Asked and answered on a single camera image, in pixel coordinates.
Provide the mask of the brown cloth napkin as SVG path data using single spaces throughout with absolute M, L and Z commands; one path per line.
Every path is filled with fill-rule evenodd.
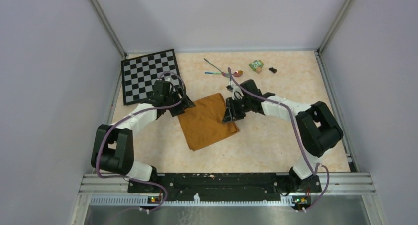
M 222 141 L 239 132 L 234 122 L 223 123 L 225 99 L 216 93 L 194 102 L 178 119 L 190 150 L 196 151 Z

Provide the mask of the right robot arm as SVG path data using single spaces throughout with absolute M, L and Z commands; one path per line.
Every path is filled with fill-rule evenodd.
M 304 104 L 271 92 L 263 94 L 252 79 L 240 84 L 231 79 L 227 89 L 232 96 L 226 99 L 223 123 L 241 120 L 248 112 L 278 117 L 291 123 L 301 156 L 291 167 L 285 185 L 287 191 L 303 191 L 323 166 L 323 156 L 344 136 L 327 104 L 322 101 Z

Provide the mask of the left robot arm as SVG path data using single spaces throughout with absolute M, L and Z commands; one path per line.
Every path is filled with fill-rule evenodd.
M 150 96 L 121 120 L 97 128 L 91 165 L 98 177 L 124 178 L 139 183 L 146 192 L 158 186 L 156 168 L 134 157 L 134 136 L 148 124 L 158 120 L 166 111 L 174 117 L 195 107 L 187 96 L 186 86 L 175 87 L 167 80 L 157 80 Z

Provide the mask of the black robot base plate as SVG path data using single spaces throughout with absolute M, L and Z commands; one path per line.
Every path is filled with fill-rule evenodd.
M 259 202 L 278 201 L 286 195 L 322 192 L 318 176 L 301 180 L 288 173 L 165 173 L 151 177 L 154 185 L 129 180 L 128 193 L 168 192 L 168 202 Z

